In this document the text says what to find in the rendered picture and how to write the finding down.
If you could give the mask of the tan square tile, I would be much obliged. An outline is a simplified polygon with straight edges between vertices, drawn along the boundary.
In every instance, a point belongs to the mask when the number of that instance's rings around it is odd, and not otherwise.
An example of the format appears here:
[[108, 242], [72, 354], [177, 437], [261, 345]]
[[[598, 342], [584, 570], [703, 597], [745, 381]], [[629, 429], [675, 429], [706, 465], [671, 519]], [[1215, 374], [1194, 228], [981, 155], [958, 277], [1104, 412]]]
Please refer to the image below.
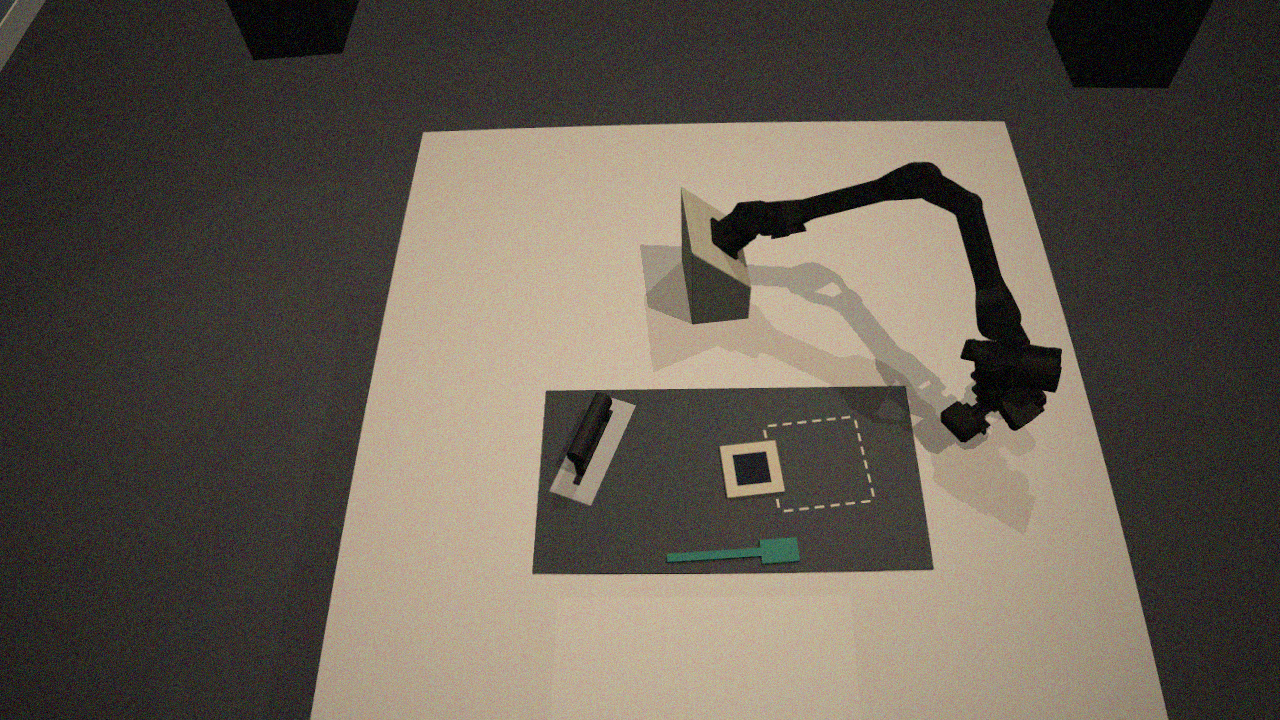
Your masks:
[[721, 446], [728, 498], [785, 493], [774, 441]]

